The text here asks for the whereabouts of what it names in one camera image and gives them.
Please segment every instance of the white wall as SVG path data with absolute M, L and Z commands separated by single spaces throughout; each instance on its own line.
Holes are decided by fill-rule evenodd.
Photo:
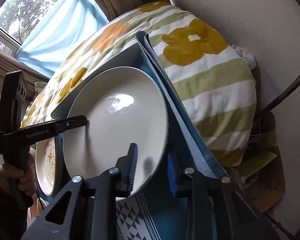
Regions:
M 300 7 L 295 0 L 172 0 L 194 13 L 230 44 L 256 56 L 261 106 L 278 96 L 300 73 Z M 274 111 L 286 194 L 278 220 L 291 233 L 300 227 L 300 87 Z

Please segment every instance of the tree foliage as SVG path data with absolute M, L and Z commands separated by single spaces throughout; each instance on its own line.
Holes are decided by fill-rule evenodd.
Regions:
M 0 14 L 0 27 L 23 43 L 40 19 L 58 0 L 7 0 Z

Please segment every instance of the hand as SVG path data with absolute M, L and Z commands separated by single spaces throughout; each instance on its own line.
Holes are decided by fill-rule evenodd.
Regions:
M 10 164 L 4 163 L 3 165 L 0 165 L 1 190 L 12 196 L 8 178 L 20 179 L 20 183 L 18 184 L 19 190 L 25 191 L 27 195 L 32 196 L 37 189 L 37 185 L 33 168 L 34 157 L 31 154 L 29 154 L 27 165 L 28 169 L 25 172 Z

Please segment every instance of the white flower center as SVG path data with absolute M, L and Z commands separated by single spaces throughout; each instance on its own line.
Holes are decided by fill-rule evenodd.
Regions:
M 194 35 L 189 35 L 188 39 L 189 41 L 195 41 L 195 40 L 200 40 L 201 38 L 199 37 L 198 34 L 194 34 Z

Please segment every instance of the person's arm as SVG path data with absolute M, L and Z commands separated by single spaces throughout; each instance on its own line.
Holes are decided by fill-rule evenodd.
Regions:
M 36 191 L 34 158 L 29 155 L 28 170 L 23 172 L 12 165 L 0 165 L 0 232 L 9 240 L 19 240 L 27 227 L 27 210 L 20 210 L 10 190 L 8 178 L 20 179 L 18 188 L 27 195 Z

